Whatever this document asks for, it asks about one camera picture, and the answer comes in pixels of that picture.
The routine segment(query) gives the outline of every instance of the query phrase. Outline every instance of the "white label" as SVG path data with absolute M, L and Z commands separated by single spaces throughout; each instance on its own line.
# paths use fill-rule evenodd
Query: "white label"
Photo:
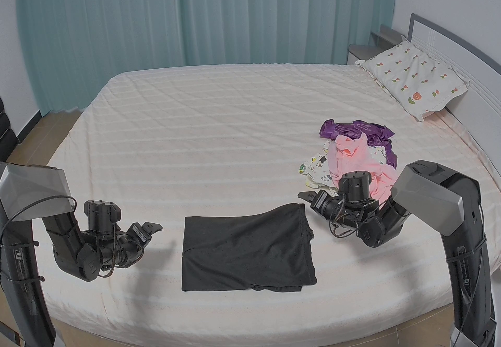
M 320 199 L 315 204 L 315 208 L 320 209 L 320 207 L 322 206 L 323 201 L 325 201 L 326 198 L 327 198 L 327 193 L 323 194 L 322 197 L 320 197 Z
M 146 243 L 146 237 L 144 237 L 144 234 L 141 233 L 141 231 L 137 228 L 136 225 L 132 226 L 132 230 L 134 230 L 136 234 L 139 236 L 139 238 L 143 240 L 143 243 Z

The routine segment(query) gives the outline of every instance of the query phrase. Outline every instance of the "nightstand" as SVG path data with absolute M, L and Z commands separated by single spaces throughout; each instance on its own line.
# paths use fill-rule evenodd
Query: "nightstand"
M 386 25 L 381 25 L 379 31 L 371 31 L 371 45 L 350 45 L 348 47 L 348 61 L 346 64 L 354 64 L 356 61 L 368 60 L 381 52 L 393 48 L 402 42 L 402 34 Z

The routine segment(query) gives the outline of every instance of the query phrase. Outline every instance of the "robotic arm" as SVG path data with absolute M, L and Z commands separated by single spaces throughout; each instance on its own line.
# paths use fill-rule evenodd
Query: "robotic arm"
M 80 231 L 64 171 L 43 166 L 0 163 L 0 284 L 29 347 L 64 347 L 47 311 L 34 248 L 32 219 L 42 218 L 59 268 L 79 279 L 108 277 L 128 268 L 144 254 L 162 226 L 133 223 L 120 230 L 120 208 L 111 202 L 87 201 L 89 230 Z M 101 270 L 109 270 L 100 275 Z
M 321 190 L 298 197 L 334 225 L 333 235 L 355 233 L 369 247 L 398 236 L 411 213 L 437 230 L 442 235 L 454 301 L 451 346 L 492 346 L 496 321 L 479 182 L 448 167 L 416 161 L 404 168 L 380 207 L 370 197 L 370 181 L 368 172 L 346 173 L 339 181 L 340 196 Z M 348 231 L 337 234 L 337 228 Z

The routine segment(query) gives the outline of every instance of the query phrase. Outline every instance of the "pink garment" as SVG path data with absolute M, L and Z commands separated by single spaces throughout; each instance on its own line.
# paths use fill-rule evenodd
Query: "pink garment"
M 342 135 L 337 136 L 336 140 L 329 144 L 327 162 L 336 187 L 345 173 L 355 170 L 370 172 L 372 175 L 372 183 L 369 186 L 371 197 L 379 202 L 388 199 L 391 186 L 398 177 L 393 166 L 381 165 L 370 155 L 365 133 L 362 133 L 358 140 Z

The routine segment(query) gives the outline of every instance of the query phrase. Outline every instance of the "floral pillow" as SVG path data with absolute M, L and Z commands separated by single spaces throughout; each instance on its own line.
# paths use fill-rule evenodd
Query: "floral pillow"
M 420 122 L 467 91 L 452 68 L 406 40 L 359 65 Z

